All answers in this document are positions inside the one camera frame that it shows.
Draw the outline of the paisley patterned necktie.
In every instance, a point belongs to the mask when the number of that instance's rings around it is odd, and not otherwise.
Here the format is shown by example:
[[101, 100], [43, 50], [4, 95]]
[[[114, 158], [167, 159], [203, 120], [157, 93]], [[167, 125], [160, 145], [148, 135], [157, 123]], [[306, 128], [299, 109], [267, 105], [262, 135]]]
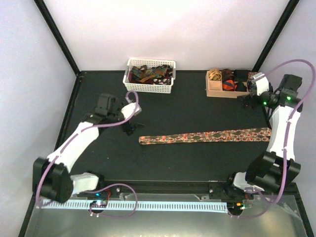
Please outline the paisley patterned necktie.
[[139, 137], [141, 145], [207, 143], [207, 142], [269, 142], [272, 130], [268, 127], [238, 130], [150, 135]]

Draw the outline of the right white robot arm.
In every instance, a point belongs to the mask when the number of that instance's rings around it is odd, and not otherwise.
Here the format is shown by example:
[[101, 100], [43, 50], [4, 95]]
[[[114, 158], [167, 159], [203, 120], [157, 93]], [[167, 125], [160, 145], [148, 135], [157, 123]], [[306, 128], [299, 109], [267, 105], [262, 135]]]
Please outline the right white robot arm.
[[224, 187], [225, 195], [235, 199], [242, 191], [277, 193], [299, 174], [301, 166], [295, 162], [293, 143], [295, 129], [303, 105], [297, 97], [302, 78], [285, 74], [273, 90], [263, 73], [253, 75], [247, 82], [249, 94], [238, 99], [245, 107], [263, 105], [272, 110], [272, 131], [266, 151], [247, 168], [238, 172]]

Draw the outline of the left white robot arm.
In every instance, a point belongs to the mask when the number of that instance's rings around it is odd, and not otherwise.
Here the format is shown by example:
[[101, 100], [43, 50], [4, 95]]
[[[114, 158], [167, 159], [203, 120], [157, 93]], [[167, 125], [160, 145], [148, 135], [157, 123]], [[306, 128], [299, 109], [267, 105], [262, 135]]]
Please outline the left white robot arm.
[[103, 131], [110, 127], [126, 126], [142, 109], [138, 94], [127, 92], [126, 103], [110, 94], [101, 94], [91, 113], [86, 114], [70, 137], [46, 158], [37, 158], [33, 163], [33, 192], [36, 202], [41, 197], [58, 203], [65, 203], [72, 195], [91, 193], [101, 197], [106, 191], [105, 183], [96, 174], [84, 172], [71, 175], [71, 170], [86, 148]]

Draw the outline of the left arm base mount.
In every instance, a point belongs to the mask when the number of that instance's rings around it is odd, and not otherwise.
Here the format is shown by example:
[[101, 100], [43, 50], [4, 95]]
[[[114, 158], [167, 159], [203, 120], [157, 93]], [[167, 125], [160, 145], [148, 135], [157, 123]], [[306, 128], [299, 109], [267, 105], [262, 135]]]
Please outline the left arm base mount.
[[103, 188], [101, 188], [99, 190], [82, 191], [79, 194], [95, 195], [95, 196], [99, 197], [104, 192], [108, 192], [108, 191], [111, 192], [112, 188], [120, 188], [120, 187], [123, 187], [123, 186], [125, 186], [125, 184], [123, 184], [123, 183], [114, 183], [114, 184], [110, 184], [108, 186], [105, 186], [105, 187], [103, 187]]

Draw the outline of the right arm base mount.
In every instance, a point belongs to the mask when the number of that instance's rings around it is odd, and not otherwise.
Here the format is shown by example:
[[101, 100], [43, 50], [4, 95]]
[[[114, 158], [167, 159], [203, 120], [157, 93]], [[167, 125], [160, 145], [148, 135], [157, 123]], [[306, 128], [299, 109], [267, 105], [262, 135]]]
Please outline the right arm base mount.
[[221, 200], [233, 200], [242, 201], [244, 199], [253, 200], [252, 194], [247, 194], [245, 191], [236, 188], [226, 182], [210, 182], [208, 184], [209, 197], [210, 199], [221, 199]]

